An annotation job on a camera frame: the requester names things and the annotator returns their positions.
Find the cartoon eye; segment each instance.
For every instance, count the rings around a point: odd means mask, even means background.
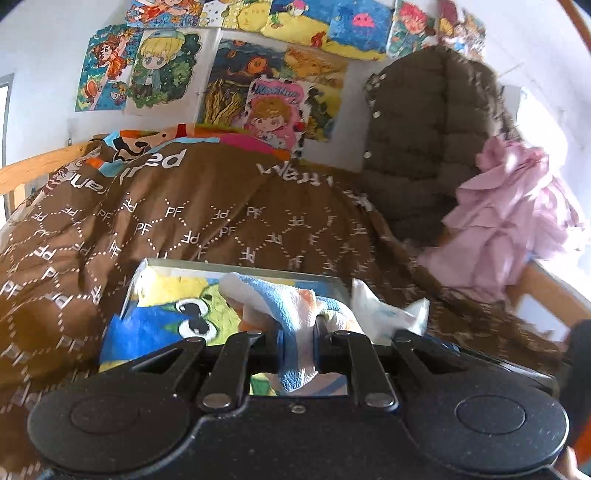
[[[206,300],[212,299],[211,295],[204,295]],[[176,303],[176,309],[189,317],[178,326],[178,334],[183,338],[202,337],[206,342],[214,340],[218,336],[217,327],[204,319],[209,313],[207,303],[200,299],[182,299]]]
[[[204,317],[209,313],[207,303],[199,299],[182,299],[175,305],[177,312],[194,317]]]
[[[203,321],[204,324],[207,326],[207,329],[199,328],[192,323],[192,320],[183,320],[180,325],[178,326],[178,334],[183,338],[192,338],[192,337],[201,337],[205,340],[206,343],[215,340],[218,335],[217,327],[207,320]]]

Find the metal screw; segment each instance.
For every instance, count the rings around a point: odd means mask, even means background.
[[[210,393],[205,396],[201,403],[207,408],[217,410],[219,408],[229,407],[232,403],[232,399],[225,393]]]
[[[394,405],[394,399],[387,393],[369,393],[365,397],[365,404],[373,408],[388,408]]]
[[[292,413],[306,413],[306,407],[303,405],[292,405],[291,412]]]

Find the towel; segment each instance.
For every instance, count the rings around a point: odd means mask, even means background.
[[[219,291],[232,308],[242,312],[243,324],[262,331],[276,328],[276,322],[281,325],[284,363],[278,379],[285,393],[302,388],[317,376],[314,325],[318,315],[326,318],[331,332],[363,333],[348,307],[337,300],[318,297],[312,290],[229,273],[220,279]]]

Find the paper drawing on wall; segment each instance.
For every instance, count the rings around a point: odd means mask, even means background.
[[[325,50],[349,57],[365,58],[363,53],[386,52],[392,12],[374,0],[339,0],[335,5]],[[341,48],[331,46],[337,42]]]
[[[398,4],[388,40],[388,56],[394,60],[437,44],[435,18],[408,2]]]
[[[452,0],[440,0],[441,42],[471,60],[482,60],[486,30],[484,23]]]
[[[125,20],[130,27],[196,27],[202,9],[203,0],[132,0]]]
[[[76,111],[121,110],[126,82],[142,31],[127,25],[99,30],[88,43],[76,96]]]
[[[326,40],[335,0],[274,0],[263,35],[321,48]]]
[[[340,104],[340,90],[318,84],[310,87],[306,98],[306,105],[310,107],[310,117],[305,137],[319,142],[330,140]]]
[[[342,88],[349,62],[322,52],[289,47],[285,52],[281,78],[321,83]]]
[[[241,40],[222,40],[207,81],[201,121],[237,126],[248,88],[261,75],[279,77],[284,52]]]
[[[239,0],[228,8],[223,27],[232,30],[259,32],[267,23],[271,0]]]
[[[183,98],[201,46],[197,32],[146,31],[129,83],[129,101],[150,108]]]
[[[301,155],[310,116],[305,103],[308,84],[289,80],[254,80],[248,91],[244,128],[274,148]]]

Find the brown duvet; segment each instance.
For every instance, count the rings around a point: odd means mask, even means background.
[[[350,174],[208,142],[174,142],[126,167],[109,178],[82,165],[4,245],[0,478],[39,473],[27,414],[92,373],[145,257],[338,275],[348,286],[357,277],[396,306],[427,296],[435,335],[532,368],[557,365],[559,351],[518,319],[458,300],[417,266]]]

